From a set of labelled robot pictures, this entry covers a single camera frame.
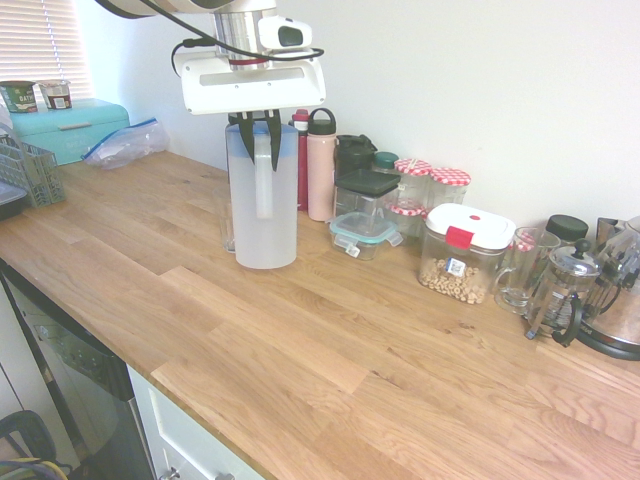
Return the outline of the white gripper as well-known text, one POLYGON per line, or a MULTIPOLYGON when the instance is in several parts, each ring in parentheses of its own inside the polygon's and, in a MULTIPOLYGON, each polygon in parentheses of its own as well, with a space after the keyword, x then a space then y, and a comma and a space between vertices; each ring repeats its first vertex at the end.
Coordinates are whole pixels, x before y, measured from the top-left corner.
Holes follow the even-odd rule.
MULTIPOLYGON (((265 67, 234 70, 227 57, 205 51, 181 53, 179 74, 186 109, 194 115, 266 111, 271 167, 278 168, 281 117, 277 109, 317 106, 326 99, 320 62, 269 62, 265 67)), ((252 113, 238 113, 244 147, 255 159, 252 113)))

